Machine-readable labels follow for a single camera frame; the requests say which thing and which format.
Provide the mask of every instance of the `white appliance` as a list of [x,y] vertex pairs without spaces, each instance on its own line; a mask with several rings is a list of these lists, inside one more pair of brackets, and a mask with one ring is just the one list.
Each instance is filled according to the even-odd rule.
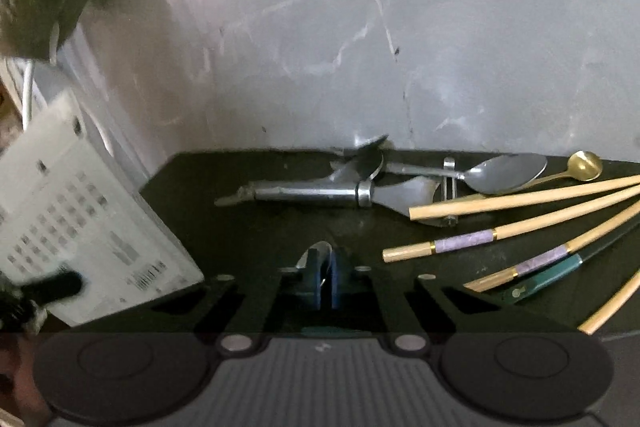
[[87,125],[64,91],[0,157],[0,272],[17,284],[80,273],[82,293],[49,308],[71,326],[203,279]]

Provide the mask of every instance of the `white cable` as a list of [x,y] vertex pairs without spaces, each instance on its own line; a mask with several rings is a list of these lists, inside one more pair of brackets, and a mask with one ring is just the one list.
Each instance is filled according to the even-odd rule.
[[111,138],[109,136],[109,131],[105,129],[105,127],[100,123],[100,120],[96,118],[96,116],[89,110],[86,104],[83,104],[84,111],[89,115],[89,118],[94,122],[95,128],[98,130],[100,134],[100,138],[102,138],[102,143],[104,148],[107,149],[107,152],[110,154],[112,158],[115,158],[115,153],[113,152],[113,143],[111,142]]
[[31,121],[31,100],[33,98],[33,60],[27,61],[22,81],[22,129],[27,130]]

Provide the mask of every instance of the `gray marble wall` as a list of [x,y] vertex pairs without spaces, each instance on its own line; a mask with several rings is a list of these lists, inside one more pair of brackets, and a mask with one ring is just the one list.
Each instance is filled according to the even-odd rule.
[[640,160],[638,0],[92,0],[66,45],[149,170],[200,148]]

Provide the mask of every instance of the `chopstick with purple band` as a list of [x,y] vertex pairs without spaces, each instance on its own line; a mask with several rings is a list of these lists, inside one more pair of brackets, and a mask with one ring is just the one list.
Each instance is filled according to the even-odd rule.
[[530,277],[524,278],[517,284],[507,287],[497,295],[497,298],[503,302],[513,304],[538,293],[540,290],[576,271],[583,263],[597,254],[607,250],[617,240],[637,228],[638,225],[640,225],[640,214],[632,217],[626,223],[620,225],[619,228],[596,241],[596,243],[584,248],[580,253],[574,253],[560,261],[560,263],[556,263]]
[[[437,239],[436,241],[428,241],[419,243],[418,245],[408,245],[406,247],[387,248],[382,251],[382,258],[385,263],[393,263],[394,261],[403,261],[404,259],[413,259],[415,257],[423,257],[434,253],[442,253],[447,251],[459,250],[461,248],[474,247],[476,245],[484,245],[499,239],[506,239],[520,235],[521,233],[532,232],[533,230],[544,229],[575,217],[584,216],[590,212],[606,208],[620,201],[627,200],[633,196],[640,194],[640,185],[619,190],[613,194],[608,194],[595,200],[587,201],[581,204],[575,204],[562,210],[556,210],[543,216],[531,217],[509,225],[502,225],[494,229],[480,230],[479,232],[466,233],[446,239]],[[549,256],[558,255],[558,252],[549,254]]]
[[[597,227],[588,230],[578,237],[574,237],[573,239],[567,241],[559,247],[552,248],[551,250],[532,257],[531,259],[527,259],[522,263],[505,268],[504,270],[486,275],[484,277],[481,277],[480,279],[475,279],[471,282],[466,283],[465,286],[470,290],[484,292],[490,290],[491,288],[495,288],[496,286],[508,283],[516,279],[517,277],[522,277],[523,275],[531,273],[535,270],[539,270],[540,268],[564,259],[564,257],[568,256],[570,253],[574,253],[575,251],[586,247],[587,245],[593,243],[594,241],[603,237],[607,233],[612,232],[613,230],[619,229],[622,233],[628,232],[627,229],[629,229],[629,227],[622,227],[622,225],[628,223],[633,217],[636,217],[639,214],[640,201],[637,201],[622,212],[599,224]],[[631,229],[638,224],[637,221],[638,220],[635,219],[630,222]],[[568,263],[568,265],[571,265],[571,268],[568,268],[567,266],[565,270],[569,269],[570,271],[575,269],[575,267],[580,266],[583,261],[583,258],[578,256],[578,254],[572,255],[569,259],[572,260],[571,263]],[[567,264],[567,261],[569,261],[569,259],[561,263],[563,267],[564,264]],[[542,289],[544,286],[551,284],[553,281],[559,278],[558,275],[560,272],[558,272],[558,270],[556,269],[556,267],[558,266],[560,265],[556,265],[554,266],[554,269],[545,270],[533,277],[532,279],[539,280],[538,284],[527,284],[525,282],[524,284],[516,285],[514,291],[511,293],[509,292],[509,290],[507,290],[504,293],[503,299],[507,299],[509,301],[514,301],[514,299],[519,300],[518,297],[523,295],[527,289],[529,289],[529,294],[532,295],[532,293],[535,293],[535,291],[537,291],[538,289]]]

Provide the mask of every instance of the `metal screw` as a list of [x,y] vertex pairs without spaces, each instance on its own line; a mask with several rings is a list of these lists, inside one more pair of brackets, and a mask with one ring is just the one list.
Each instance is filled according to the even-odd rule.
[[220,342],[220,346],[227,351],[237,353],[238,351],[246,351],[251,347],[252,340],[246,335],[227,335]]
[[403,351],[420,351],[427,345],[427,341],[418,335],[400,335],[395,340],[396,347]]
[[[444,168],[450,171],[456,169],[456,161],[453,158],[444,158]],[[449,184],[451,184],[451,194],[448,193]],[[442,179],[442,201],[455,200],[458,197],[458,189],[456,187],[455,178]],[[453,227],[458,223],[458,216],[446,216],[443,218],[444,223],[448,227]]]

